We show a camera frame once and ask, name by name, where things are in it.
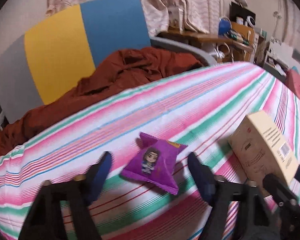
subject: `brown blanket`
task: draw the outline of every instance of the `brown blanket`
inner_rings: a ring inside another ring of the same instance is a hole
[[[57,101],[28,111],[0,132],[0,156],[46,128],[125,89],[201,67],[191,54],[144,48],[126,49],[107,57],[88,78],[82,78]]]

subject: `barcode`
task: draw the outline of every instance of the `barcode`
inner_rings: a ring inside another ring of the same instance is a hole
[[[280,152],[282,153],[282,155],[283,155],[284,157],[287,156],[287,154],[289,153],[289,151],[290,151],[290,148],[289,148],[289,145],[288,145],[287,143],[284,143],[284,144],[281,146],[281,148],[280,148]]]

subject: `wooden desk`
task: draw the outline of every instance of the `wooden desk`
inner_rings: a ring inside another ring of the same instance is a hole
[[[170,29],[168,31],[161,32],[159,36],[167,39],[175,37],[177,39],[188,40],[190,45],[195,46],[197,48],[200,48],[202,43],[226,43],[227,45],[232,45],[237,49],[245,50],[248,53],[253,52],[252,46],[246,46],[238,41],[232,40],[225,36],[218,36],[216,34],[204,34],[192,31],[180,32],[179,30]]]

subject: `chair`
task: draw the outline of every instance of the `chair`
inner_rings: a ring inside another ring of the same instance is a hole
[[[93,0],[69,7],[28,30],[0,57],[0,125],[50,104],[90,76],[119,49],[160,47],[190,52],[206,65],[203,50],[148,35],[140,0]]]

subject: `purple snack packet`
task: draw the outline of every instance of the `purple snack packet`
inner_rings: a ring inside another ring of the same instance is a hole
[[[170,192],[178,193],[178,185],[172,173],[177,155],[187,145],[158,139],[146,133],[140,133],[143,148],[121,171],[121,175],[130,179],[147,181]]]

